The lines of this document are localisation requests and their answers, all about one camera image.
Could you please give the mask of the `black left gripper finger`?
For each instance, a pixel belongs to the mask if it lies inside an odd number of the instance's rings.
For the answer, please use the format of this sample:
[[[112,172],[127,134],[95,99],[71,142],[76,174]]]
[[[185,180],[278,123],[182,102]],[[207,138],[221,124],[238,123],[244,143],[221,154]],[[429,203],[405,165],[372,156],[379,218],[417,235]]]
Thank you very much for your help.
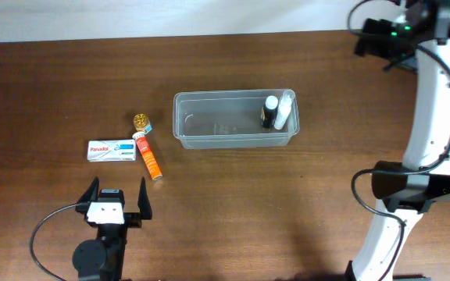
[[[88,189],[80,196],[77,203],[87,204],[98,200],[99,178],[96,176]]]
[[[148,199],[146,180],[144,177],[141,178],[137,206],[139,208],[141,220],[152,220],[152,206]]]

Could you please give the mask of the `white Panadol medicine box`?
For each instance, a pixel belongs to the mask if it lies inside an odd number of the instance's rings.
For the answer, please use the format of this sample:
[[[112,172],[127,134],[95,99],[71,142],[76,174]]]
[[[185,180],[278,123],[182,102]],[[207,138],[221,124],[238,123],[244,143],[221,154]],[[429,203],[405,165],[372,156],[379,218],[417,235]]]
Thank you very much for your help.
[[[89,162],[132,162],[136,160],[134,140],[91,140],[87,146]]]

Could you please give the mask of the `small gold-lid jar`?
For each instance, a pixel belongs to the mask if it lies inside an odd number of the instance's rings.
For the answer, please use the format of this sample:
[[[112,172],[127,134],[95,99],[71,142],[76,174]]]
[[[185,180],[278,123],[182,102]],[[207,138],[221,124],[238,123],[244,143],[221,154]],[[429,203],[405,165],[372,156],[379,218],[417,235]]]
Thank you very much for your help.
[[[139,113],[134,116],[133,124],[138,132],[149,133],[152,130],[152,124],[147,115]]]

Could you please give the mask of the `white squeeze tube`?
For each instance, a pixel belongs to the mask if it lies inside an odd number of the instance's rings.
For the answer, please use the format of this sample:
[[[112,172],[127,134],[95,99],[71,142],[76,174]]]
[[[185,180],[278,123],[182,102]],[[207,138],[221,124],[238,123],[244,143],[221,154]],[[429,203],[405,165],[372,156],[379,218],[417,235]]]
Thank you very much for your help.
[[[274,121],[273,127],[276,130],[281,130],[286,123],[288,116],[291,113],[292,105],[295,101],[295,93],[293,90],[286,90],[280,97],[277,107],[277,117]]]

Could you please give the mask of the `black bottle with white cap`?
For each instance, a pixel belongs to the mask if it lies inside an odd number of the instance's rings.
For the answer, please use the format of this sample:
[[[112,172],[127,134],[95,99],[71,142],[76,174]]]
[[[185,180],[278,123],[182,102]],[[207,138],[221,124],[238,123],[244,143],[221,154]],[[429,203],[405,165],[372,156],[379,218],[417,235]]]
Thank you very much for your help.
[[[277,116],[279,100],[276,96],[270,95],[266,98],[261,111],[261,124],[265,129],[269,129]]]

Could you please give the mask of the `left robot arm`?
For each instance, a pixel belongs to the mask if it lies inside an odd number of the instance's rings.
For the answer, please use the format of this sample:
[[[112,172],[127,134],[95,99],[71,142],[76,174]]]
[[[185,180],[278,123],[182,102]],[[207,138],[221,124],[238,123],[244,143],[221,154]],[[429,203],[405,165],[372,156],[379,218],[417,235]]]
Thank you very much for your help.
[[[141,180],[138,212],[124,211],[125,199],[120,189],[100,189],[99,178],[77,201],[75,211],[97,230],[96,238],[81,242],[72,257],[79,280],[119,281],[127,245],[127,232],[140,228],[144,220],[152,219],[146,181]]]

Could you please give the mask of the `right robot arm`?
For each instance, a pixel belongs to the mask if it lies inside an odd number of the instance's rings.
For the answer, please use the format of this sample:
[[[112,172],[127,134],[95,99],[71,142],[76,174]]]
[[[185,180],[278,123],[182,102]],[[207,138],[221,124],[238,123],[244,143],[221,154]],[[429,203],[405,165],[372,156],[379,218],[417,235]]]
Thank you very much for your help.
[[[433,203],[450,200],[450,1],[404,1],[395,20],[367,19],[355,53],[418,76],[412,131],[400,162],[368,170],[376,204],[351,281],[390,280],[408,235]]]

